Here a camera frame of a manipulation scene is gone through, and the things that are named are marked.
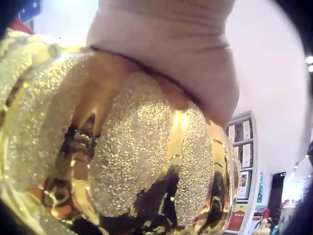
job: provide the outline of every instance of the white shelf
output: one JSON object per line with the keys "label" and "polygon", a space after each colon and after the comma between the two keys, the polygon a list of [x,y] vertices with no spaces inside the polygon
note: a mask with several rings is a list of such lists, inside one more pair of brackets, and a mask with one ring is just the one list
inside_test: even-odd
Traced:
{"label": "white shelf", "polygon": [[248,171],[248,170],[253,170],[253,167],[241,168],[240,171]]}
{"label": "white shelf", "polygon": [[258,199],[258,193],[259,193],[259,185],[260,185],[260,164],[259,164],[259,158],[258,158],[258,141],[257,141],[257,129],[255,124],[255,119],[252,112],[246,112],[241,116],[236,116],[235,119],[233,119],[229,125],[234,124],[242,124],[244,121],[251,120],[252,124],[252,132],[253,132],[253,138],[239,141],[233,143],[234,147],[242,146],[245,144],[253,143],[253,167],[247,167],[241,169],[241,171],[252,171],[252,178],[251,178],[251,185],[250,185],[250,192],[249,192],[249,199],[238,199],[238,203],[247,203],[247,208],[244,214],[244,218],[240,227],[240,230],[238,232],[226,230],[226,233],[233,233],[233,234],[239,234],[239,235],[245,235],[248,233],[252,218],[254,214],[254,210],[256,207],[256,202]]}
{"label": "white shelf", "polygon": [[251,119],[251,114],[250,115],[247,115],[247,116],[244,116],[244,117],[241,117],[241,118],[238,118],[238,119],[235,119],[235,120],[232,120],[230,121],[229,123],[229,126],[231,125],[235,125],[235,124],[239,124],[239,123],[243,123],[244,121],[247,121]]}
{"label": "white shelf", "polygon": [[238,234],[238,233],[239,233],[238,231],[231,231],[231,230],[225,230],[225,232],[227,232],[227,233],[233,233],[233,234]]}
{"label": "white shelf", "polygon": [[239,141],[239,142],[235,142],[235,143],[232,143],[234,147],[237,147],[237,146],[243,146],[245,144],[251,144],[253,143],[253,138],[252,139],[247,139],[247,140],[243,140],[243,141]]}
{"label": "white shelf", "polygon": [[237,203],[248,202],[248,199],[238,199]]}

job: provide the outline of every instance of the white ceiling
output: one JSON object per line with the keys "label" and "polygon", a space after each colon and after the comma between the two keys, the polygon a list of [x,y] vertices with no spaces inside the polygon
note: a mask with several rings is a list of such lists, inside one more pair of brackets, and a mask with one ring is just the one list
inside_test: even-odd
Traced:
{"label": "white ceiling", "polygon": [[[85,42],[96,10],[97,0],[43,0],[34,30]],[[305,156],[313,123],[305,119],[309,75],[299,36],[269,0],[237,0],[227,37],[241,85],[234,115],[254,112],[261,167],[288,171]]]}

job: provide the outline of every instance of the ceiling light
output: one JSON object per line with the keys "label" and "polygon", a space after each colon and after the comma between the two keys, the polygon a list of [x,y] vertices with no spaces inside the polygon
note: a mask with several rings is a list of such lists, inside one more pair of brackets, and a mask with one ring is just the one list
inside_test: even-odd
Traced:
{"label": "ceiling light", "polygon": [[313,64],[313,56],[308,56],[305,60],[308,64]]}

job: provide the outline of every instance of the red fabric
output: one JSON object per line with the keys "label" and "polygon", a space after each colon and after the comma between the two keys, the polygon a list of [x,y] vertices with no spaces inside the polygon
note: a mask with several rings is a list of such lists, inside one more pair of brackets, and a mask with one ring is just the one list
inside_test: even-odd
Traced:
{"label": "red fabric", "polygon": [[13,22],[9,25],[10,29],[21,31],[30,35],[34,35],[35,32],[26,26],[19,18],[15,18]]}

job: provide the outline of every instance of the gold glitter ornament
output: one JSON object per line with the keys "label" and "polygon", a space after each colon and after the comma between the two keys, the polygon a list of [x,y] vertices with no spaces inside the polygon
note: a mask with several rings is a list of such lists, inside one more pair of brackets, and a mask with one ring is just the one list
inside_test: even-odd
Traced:
{"label": "gold glitter ornament", "polygon": [[9,31],[0,45],[1,199],[34,234],[220,234],[240,163],[166,78]]}

